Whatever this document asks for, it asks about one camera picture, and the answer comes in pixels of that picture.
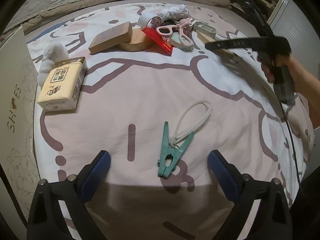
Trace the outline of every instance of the blue gripper pad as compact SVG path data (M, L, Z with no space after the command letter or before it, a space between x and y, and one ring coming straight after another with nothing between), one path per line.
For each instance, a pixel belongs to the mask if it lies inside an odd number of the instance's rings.
M100 151L92 163L83 167L79 173L78 196L83 203L93 198L100 182L105 178L111 163L110 154Z
M240 192L239 185L237 185L228 171L230 165L218 150L213 150L209 153L208 166L210 170L217 178L226 198L235 203L240 197Z

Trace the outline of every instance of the red wrapper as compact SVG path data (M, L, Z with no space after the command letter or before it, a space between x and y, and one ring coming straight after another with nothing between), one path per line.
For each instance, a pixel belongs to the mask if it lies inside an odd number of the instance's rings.
M168 42L168 39L164 36L161 36L155 29L145 27L142 31L156 43L158 43L170 56L172 54L173 46Z

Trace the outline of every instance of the bed sheet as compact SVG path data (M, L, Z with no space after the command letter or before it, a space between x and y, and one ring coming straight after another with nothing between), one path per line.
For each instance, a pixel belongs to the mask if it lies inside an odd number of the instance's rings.
M70 57L87 59L76 111L45 114L35 105L35 150L40 176L49 182L77 174L102 149L111 154L110 171L87 203L108 239L212 239L233 206L207 169L207 155L214 149L254 179L279 178L289 206L299 188L289 132L256 52L233 49L231 58L215 54L193 32L193 51L174 48L171 57L158 45L141 52L114 47L90 55L88 46L98 33L126 21L138 28L144 10L171 6L106 7L63 22L28 43L37 70L53 40L65 45ZM214 26L220 38L244 37L214 11L187 7L191 17ZM160 179L157 160L164 121L172 135L181 113L198 100L209 101L213 111L176 171ZM284 107L302 178L313 146L311 121L298 95L294 107ZM205 110L193 109L181 129ZM257 207L255 203L239 239L248 234ZM74 228L66 207L63 214Z

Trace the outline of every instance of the green clothespin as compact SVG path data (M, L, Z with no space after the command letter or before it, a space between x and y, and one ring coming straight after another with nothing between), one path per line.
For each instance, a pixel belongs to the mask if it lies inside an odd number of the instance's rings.
M195 132L190 133L179 149L172 148L169 145L169 125L167 121L164 122L161 156L160 160L158 160L159 177L167 178L169 177L170 173L175 170L178 160L189 146L194 135ZM165 160L167 157L172 160L169 166L165 165Z

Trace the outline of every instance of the white fluffy material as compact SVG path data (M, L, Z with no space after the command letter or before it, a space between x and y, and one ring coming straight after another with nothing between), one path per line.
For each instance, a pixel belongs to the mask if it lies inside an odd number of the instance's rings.
M162 21L172 19L173 21L179 21L189 17L189 11L184 4L173 6L168 9L163 9L157 13L161 17Z
M43 52L43 58L38 73L38 85L43 87L49 72L53 69L54 63L69 58L67 48L60 42L51 42Z

